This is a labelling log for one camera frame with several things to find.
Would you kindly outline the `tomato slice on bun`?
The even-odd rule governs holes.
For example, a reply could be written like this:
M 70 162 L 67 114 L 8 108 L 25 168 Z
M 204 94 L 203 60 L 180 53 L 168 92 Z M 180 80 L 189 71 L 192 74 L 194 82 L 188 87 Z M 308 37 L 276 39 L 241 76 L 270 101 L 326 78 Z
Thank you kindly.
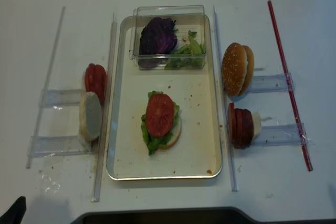
M 174 105 L 172 99 L 164 93 L 151 95 L 145 115 L 148 132 L 155 137 L 163 137 L 173 125 Z

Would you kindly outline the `green lettuce on bun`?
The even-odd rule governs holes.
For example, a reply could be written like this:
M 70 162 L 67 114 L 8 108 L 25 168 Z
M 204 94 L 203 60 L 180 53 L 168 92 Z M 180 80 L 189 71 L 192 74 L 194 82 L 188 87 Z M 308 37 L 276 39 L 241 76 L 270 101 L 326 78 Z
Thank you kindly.
M 151 97 L 151 95 L 155 93 L 163 93 L 163 92 L 162 91 L 151 91 L 148 93 L 148 99 Z M 173 101 L 173 105 L 174 105 L 174 118 L 175 118 L 177 114 L 180 115 L 180 107 L 174 101 Z M 141 116 L 141 131 L 142 131 L 143 141 L 148 148 L 149 155 L 151 156 L 158 150 L 158 145 L 163 140 L 163 138 L 167 135 L 168 132 L 163 137 L 155 137 L 151 135 L 148 132 L 148 129 L 146 127 L 146 123 L 145 123 L 146 115 L 145 114 L 146 112 Z

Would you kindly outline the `stack of tomato slices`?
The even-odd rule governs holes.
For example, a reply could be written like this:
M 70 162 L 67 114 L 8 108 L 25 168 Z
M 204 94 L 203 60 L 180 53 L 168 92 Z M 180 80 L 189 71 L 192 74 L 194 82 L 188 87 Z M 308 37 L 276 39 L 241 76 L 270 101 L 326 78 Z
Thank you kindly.
M 90 63 L 85 72 L 85 88 L 87 92 L 94 92 L 103 105 L 105 101 L 105 88 L 107 73 L 103 66 Z

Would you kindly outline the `clear plastic container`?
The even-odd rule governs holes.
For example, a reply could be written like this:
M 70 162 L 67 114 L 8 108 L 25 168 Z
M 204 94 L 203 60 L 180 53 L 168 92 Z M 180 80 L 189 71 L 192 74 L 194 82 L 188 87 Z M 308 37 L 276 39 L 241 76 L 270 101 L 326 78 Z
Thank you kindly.
M 183 37 L 187 37 L 188 31 L 196 31 L 196 41 L 202 44 L 205 53 L 204 66 L 206 63 L 206 44 L 207 44 L 207 17 L 203 5 L 186 5 L 186 6 L 154 6 L 154 7 L 138 7 L 134 10 L 131 23 L 131 42 L 130 42 L 130 59 L 135 61 L 136 66 L 140 70 L 167 70 L 164 69 L 165 64 L 172 55 L 142 55 L 144 59 L 159 58 L 161 62 L 154 68 L 146 69 L 138 65 L 139 46 L 141 32 L 143 28 L 155 17 L 171 18 L 175 22 L 174 32 L 177 36 L 177 45 L 173 50 L 181 48 L 185 41 Z

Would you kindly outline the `white bun half upright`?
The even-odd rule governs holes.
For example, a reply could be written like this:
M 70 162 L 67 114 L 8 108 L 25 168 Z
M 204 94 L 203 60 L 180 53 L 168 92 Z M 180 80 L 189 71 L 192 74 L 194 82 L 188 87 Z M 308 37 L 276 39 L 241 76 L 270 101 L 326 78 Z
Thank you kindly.
M 86 92 L 81 96 L 79 104 L 79 132 L 85 141 L 92 142 L 100 136 L 101 125 L 99 98 L 94 92 Z

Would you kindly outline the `brown bun behind sesame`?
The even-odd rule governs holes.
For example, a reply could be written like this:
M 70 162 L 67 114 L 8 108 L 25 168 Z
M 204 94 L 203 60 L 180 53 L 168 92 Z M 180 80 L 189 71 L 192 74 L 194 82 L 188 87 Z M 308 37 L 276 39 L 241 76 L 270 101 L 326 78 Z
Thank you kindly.
M 247 55 L 247 72 L 239 95 L 242 95 L 248 89 L 254 75 L 254 53 L 246 45 L 243 45 L 243 48 L 245 49 Z

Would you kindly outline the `clear holder upper right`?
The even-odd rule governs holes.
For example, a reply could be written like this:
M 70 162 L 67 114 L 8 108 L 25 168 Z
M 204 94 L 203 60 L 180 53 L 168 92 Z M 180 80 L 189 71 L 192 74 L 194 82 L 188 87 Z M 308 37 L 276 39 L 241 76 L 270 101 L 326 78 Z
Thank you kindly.
M 254 76 L 248 88 L 250 93 L 289 92 L 294 90 L 295 86 L 290 73 Z

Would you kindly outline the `clear holder upper left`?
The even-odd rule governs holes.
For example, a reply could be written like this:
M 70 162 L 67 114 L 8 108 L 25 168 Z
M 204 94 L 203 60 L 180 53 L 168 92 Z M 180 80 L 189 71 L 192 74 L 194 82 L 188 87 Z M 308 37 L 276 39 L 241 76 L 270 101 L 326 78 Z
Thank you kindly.
M 84 92 L 82 89 L 41 90 L 38 105 L 41 108 L 77 106 Z

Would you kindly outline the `clear holder lower right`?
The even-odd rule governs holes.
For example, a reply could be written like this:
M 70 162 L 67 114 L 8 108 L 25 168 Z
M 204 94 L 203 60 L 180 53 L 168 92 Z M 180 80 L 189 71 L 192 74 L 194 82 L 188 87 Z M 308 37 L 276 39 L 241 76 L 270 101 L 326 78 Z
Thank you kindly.
M 308 144 L 304 124 L 263 126 L 261 133 L 252 141 L 252 146 L 300 146 Z

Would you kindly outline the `dark base bottom edge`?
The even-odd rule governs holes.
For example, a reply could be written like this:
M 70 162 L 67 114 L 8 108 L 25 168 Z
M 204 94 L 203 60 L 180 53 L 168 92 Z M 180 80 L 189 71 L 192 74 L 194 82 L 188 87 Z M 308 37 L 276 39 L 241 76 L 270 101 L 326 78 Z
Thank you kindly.
M 259 223 L 235 208 L 89 212 L 72 223 Z

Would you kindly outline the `clear holder lower left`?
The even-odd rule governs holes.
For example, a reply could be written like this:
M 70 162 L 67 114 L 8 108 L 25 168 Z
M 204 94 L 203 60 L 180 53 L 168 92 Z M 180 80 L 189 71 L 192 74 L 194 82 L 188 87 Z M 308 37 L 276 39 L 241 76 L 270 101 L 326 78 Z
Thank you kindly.
M 79 135 L 32 136 L 27 150 L 28 157 L 73 156 L 96 152 L 91 143 L 84 143 Z

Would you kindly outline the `black object bottom left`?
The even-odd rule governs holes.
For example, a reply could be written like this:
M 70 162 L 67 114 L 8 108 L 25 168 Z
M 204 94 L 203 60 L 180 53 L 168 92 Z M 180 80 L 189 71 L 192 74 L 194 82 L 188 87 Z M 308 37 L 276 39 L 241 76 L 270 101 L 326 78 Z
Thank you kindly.
M 26 197 L 20 196 L 0 217 L 0 224 L 21 224 L 26 209 Z

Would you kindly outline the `clear rail of tray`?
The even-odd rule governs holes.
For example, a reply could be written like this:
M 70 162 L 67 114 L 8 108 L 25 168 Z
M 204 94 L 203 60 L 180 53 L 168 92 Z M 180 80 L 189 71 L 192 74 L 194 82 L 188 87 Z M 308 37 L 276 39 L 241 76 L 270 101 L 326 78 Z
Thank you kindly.
M 96 174 L 92 194 L 92 202 L 98 202 L 100 200 L 101 192 L 101 181 L 102 181 L 102 172 L 103 172 L 103 160 L 104 160 L 104 149 L 106 144 L 107 137 L 107 126 L 108 126 L 108 116 L 109 116 L 109 102 L 110 102 L 110 92 L 112 85 L 113 77 L 113 63 L 114 63 L 114 50 L 116 43 L 116 33 L 117 33 L 117 15 L 113 13 L 111 30 L 110 30 L 110 47 L 109 47 L 109 58 L 107 65 L 107 80 L 105 87 L 105 102 L 102 107 L 102 127 L 101 134 L 99 138 L 99 148 L 97 156 L 97 165 L 96 165 Z
M 227 151 L 227 160 L 228 160 L 228 169 L 229 169 L 229 177 L 230 177 L 230 187 L 232 192 L 238 192 L 239 187 L 237 183 L 236 170 L 235 170 L 235 160 L 234 160 L 234 149 L 230 142 L 230 133 L 228 127 L 228 119 L 227 119 L 227 96 L 224 93 L 224 85 L 222 81 L 221 74 L 221 64 L 223 55 L 221 54 L 220 41 L 219 41 L 219 29 L 218 29 L 218 19 L 215 10 L 215 4 L 213 4 L 213 24 L 214 24 L 214 34 L 215 34 L 215 47 L 216 47 L 216 55 L 218 59 L 218 78 L 219 78 L 219 89 L 220 89 L 220 98 L 223 104 L 223 116 L 225 123 L 225 144 Z

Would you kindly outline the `clear rail far left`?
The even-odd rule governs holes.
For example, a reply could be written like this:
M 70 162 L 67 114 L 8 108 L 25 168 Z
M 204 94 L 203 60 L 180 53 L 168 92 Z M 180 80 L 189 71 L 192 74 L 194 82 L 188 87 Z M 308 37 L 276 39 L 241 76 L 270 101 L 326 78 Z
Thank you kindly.
M 45 106 L 44 105 L 45 96 L 48 93 L 48 87 L 49 87 L 51 73 L 52 73 L 52 70 L 53 70 L 54 62 L 55 62 L 55 57 L 56 57 L 56 53 L 57 53 L 57 47 L 58 47 L 58 43 L 59 43 L 59 38 L 60 38 L 60 34 L 61 34 L 61 29 L 62 29 L 62 24 L 63 24 L 63 19 L 64 19 L 64 16 L 65 16 L 65 12 L 66 12 L 66 6 L 63 6 L 62 9 L 61 9 L 60 17 L 59 17 L 59 23 L 58 23 L 58 26 L 57 26 L 57 31 L 56 31 L 56 35 L 55 35 L 55 40 L 54 40 L 52 52 L 51 52 L 50 62 L 49 62 L 48 69 L 47 69 L 46 79 L 45 79 L 45 82 L 44 82 L 44 86 L 41 90 L 40 100 L 39 100 L 39 104 L 38 104 L 38 114 L 37 114 L 36 124 L 35 124 L 33 135 L 31 137 L 30 147 L 28 148 L 26 169 L 31 168 L 32 161 L 33 161 L 33 158 L 34 158 L 35 147 L 36 147 L 36 143 L 37 143 L 37 137 L 38 137 L 40 124 L 41 124 L 41 119 L 42 119 L 42 113 L 43 113 L 43 109 L 44 109 L 44 106 Z

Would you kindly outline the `red plastic rail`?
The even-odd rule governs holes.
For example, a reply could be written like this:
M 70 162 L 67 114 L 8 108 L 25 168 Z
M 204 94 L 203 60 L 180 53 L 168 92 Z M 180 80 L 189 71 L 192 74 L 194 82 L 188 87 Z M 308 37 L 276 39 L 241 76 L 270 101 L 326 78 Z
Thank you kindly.
M 282 68 L 283 68 L 283 72 L 285 74 L 285 79 L 286 79 L 286 83 L 287 83 L 287 87 L 288 87 L 289 98 L 290 98 L 290 101 L 291 101 L 292 111 L 293 111 L 293 115 L 294 115 L 294 118 L 295 118 L 297 131 L 298 131 L 298 134 L 299 134 L 300 145 L 301 145 L 301 150 L 302 150 L 304 162 L 305 162 L 305 165 L 306 165 L 306 168 L 307 168 L 308 172 L 311 172 L 311 171 L 313 171 L 313 167 L 312 167 L 312 164 L 311 164 L 309 150 L 308 150 L 308 147 L 307 147 L 306 131 L 304 129 L 303 123 L 301 122 L 301 118 L 300 118 L 299 111 L 298 111 L 298 108 L 297 108 L 297 103 L 296 103 L 295 94 L 294 94 L 295 89 L 294 89 L 294 85 L 293 85 L 293 81 L 292 81 L 292 76 L 291 76 L 290 71 L 288 70 L 288 66 L 287 66 L 287 62 L 286 62 L 286 59 L 285 59 L 285 55 L 284 55 L 284 51 L 283 51 L 283 47 L 282 47 L 282 43 L 281 43 L 281 38 L 280 38 L 280 34 L 279 34 L 277 22 L 276 22 L 274 8 L 272 6 L 271 0 L 268 0 L 267 4 L 268 4 L 270 17 L 271 17 L 272 26 L 273 26 L 274 33 L 275 33 L 275 38 L 276 38 L 277 47 L 278 47 L 278 51 L 279 51 L 279 55 L 280 55 L 281 65 L 282 65 Z

